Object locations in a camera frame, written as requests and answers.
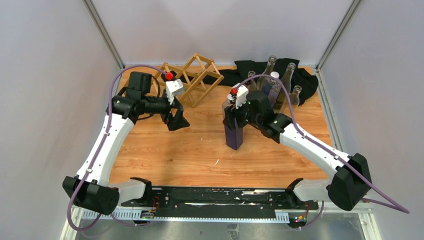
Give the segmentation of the blue square bottle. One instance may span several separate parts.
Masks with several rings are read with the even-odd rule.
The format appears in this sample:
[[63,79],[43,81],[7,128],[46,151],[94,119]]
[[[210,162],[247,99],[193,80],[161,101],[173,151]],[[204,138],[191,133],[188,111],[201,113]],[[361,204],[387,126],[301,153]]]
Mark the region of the blue square bottle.
[[[223,108],[233,105],[235,101],[232,99],[232,95],[228,94],[226,100],[222,104],[222,114],[224,113]],[[243,144],[244,134],[243,128],[237,128],[235,131],[231,131],[224,125],[225,141],[226,145],[233,150],[238,150]]]
[[281,90],[281,85],[278,81],[273,79],[280,79],[278,72],[273,71],[270,73],[270,76],[271,77],[265,78],[265,82],[262,85],[262,91],[267,95],[270,105],[273,107]]

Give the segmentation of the small clear bottle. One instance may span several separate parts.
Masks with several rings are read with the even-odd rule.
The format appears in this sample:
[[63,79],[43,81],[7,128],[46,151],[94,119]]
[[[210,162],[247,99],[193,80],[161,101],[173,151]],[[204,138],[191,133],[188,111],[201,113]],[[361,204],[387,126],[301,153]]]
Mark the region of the small clear bottle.
[[[255,71],[253,71],[253,70],[250,70],[250,71],[247,73],[247,77],[248,77],[248,78],[251,78],[252,76],[255,76],[255,75],[256,75],[256,72],[255,72]],[[249,93],[256,91],[256,90],[257,90],[256,79],[255,79],[255,78],[250,79],[249,81],[247,81],[247,82],[245,83],[245,86],[246,86],[246,88],[248,89],[248,92],[249,92]]]

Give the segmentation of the wooden wine rack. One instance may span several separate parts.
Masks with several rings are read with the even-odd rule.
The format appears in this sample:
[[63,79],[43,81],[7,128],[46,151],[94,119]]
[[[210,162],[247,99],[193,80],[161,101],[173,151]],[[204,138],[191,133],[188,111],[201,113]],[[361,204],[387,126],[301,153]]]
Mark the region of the wooden wine rack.
[[179,100],[190,101],[192,108],[196,108],[224,79],[215,61],[197,52],[183,66],[164,62],[159,69],[174,73],[175,78],[184,81],[185,92],[179,96]]

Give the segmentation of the clear bottle pale label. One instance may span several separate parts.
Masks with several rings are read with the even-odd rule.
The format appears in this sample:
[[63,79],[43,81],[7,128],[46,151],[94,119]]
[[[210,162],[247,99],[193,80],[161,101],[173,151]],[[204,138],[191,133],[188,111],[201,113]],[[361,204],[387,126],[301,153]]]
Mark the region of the clear bottle pale label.
[[296,69],[296,64],[294,62],[290,62],[287,65],[286,71],[282,78],[280,79],[283,87],[281,87],[277,99],[275,101],[275,104],[273,106],[274,113],[282,113],[286,106],[288,105],[287,97],[285,94],[285,91],[290,94],[291,93],[291,83],[292,83],[292,76],[294,73],[294,70]]

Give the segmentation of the clear bottle black gold label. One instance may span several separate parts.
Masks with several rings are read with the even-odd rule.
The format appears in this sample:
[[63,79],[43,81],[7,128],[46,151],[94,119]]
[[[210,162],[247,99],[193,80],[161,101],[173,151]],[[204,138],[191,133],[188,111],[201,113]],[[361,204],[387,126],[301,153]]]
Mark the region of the clear bottle black gold label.
[[268,62],[265,70],[263,71],[263,76],[260,76],[256,83],[256,89],[262,91],[264,94],[268,95],[272,85],[270,83],[270,78],[265,75],[271,75],[274,70],[275,63],[277,61],[277,57],[275,55],[271,55],[268,58]]

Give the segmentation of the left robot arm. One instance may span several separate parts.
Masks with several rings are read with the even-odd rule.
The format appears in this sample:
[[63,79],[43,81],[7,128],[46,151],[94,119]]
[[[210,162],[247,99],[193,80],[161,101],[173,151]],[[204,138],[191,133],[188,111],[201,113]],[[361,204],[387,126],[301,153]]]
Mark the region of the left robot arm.
[[128,85],[112,97],[111,107],[106,110],[102,130],[89,156],[75,176],[63,180],[62,187],[70,197],[70,206],[109,215],[128,201],[146,207],[155,199],[152,183],[147,179],[131,177],[127,182],[110,183],[118,153],[141,115],[160,115],[169,131],[190,126],[177,99],[185,91],[182,81],[169,72],[165,75],[162,95],[150,96],[152,78],[149,73],[133,71]]

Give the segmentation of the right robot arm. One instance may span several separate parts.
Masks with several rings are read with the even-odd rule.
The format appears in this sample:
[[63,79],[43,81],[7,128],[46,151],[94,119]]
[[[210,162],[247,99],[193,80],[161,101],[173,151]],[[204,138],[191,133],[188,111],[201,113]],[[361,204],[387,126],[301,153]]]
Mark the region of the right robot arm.
[[332,148],[306,132],[283,113],[274,113],[268,97],[260,92],[228,94],[222,104],[223,124],[230,130],[251,125],[278,144],[289,147],[318,166],[327,179],[295,179],[286,189],[285,201],[298,209],[307,201],[331,201],[351,211],[369,192],[372,183],[367,159]]

